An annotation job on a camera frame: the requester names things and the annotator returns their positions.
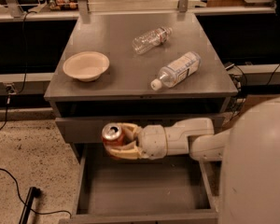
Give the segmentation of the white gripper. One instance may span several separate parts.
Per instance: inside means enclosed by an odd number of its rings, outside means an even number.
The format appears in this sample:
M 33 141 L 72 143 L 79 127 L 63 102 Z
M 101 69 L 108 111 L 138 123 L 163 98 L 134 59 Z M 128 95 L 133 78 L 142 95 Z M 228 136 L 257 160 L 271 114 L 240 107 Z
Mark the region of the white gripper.
M 120 122 L 121 143 L 124 146 L 105 146 L 112 157 L 124 160 L 162 159 L 167 154 L 167 141 L 165 130 L 161 125 L 148 125 L 145 128 L 133 123 Z

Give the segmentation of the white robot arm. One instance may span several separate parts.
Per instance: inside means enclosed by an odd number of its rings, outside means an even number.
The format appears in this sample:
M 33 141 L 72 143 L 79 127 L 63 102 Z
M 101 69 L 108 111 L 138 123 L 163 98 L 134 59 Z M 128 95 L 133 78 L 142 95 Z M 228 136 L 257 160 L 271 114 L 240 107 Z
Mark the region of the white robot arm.
M 106 152 L 119 159 L 162 159 L 188 154 L 221 161 L 218 224 L 280 224 L 280 97 L 248 109 L 220 133 L 209 118 L 170 127 L 108 123 Z

